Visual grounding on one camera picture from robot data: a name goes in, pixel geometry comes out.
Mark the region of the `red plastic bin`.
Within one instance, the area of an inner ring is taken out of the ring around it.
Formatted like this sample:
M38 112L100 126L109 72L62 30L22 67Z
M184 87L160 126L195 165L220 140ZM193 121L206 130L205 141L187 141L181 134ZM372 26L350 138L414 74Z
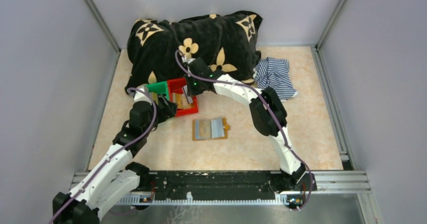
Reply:
M182 93L181 88L184 85L187 85L187 82L185 78L177 78L177 79L167 80L167 84L168 84L170 101L174 103L173 93L181 94ZM194 101L193 103L194 106L190 109L177 109L177 113L175 115L176 117L198 113L197 98L195 96L191 98Z

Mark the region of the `green plastic bin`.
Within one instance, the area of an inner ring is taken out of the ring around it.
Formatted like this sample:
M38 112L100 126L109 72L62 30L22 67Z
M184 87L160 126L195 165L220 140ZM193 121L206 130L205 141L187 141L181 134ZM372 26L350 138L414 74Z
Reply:
M147 88L150 92L154 92L157 94L162 94L166 98L169 98L169 90L167 81L157 82L153 84L148 84Z

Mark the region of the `yellow leather card holder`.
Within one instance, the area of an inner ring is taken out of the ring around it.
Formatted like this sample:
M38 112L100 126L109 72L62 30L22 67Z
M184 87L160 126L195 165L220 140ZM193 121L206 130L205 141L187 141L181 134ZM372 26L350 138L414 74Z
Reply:
M192 140L219 140L227 139L230 125L226 118L194 119L192 121Z

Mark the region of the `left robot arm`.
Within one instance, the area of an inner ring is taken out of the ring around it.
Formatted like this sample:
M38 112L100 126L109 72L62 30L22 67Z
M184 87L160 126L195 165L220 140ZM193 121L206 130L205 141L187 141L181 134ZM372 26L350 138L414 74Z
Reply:
M68 193L59 192L52 201L49 223L100 223L106 213L132 190L151 185L148 167L133 161L158 124L175 117L177 104L163 96L145 95L133 104L101 161Z

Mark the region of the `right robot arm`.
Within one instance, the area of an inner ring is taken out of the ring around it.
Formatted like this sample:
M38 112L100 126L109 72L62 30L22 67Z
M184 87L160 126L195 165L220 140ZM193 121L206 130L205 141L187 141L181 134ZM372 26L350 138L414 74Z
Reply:
M221 70L212 71L201 58L185 59L183 62L178 59L177 64L185 73L190 94L199 95L210 91L249 108L255 129L272 142L284 185L290 190L298 189L304 181L307 167L292 148L288 136L287 112L275 90L261 90Z

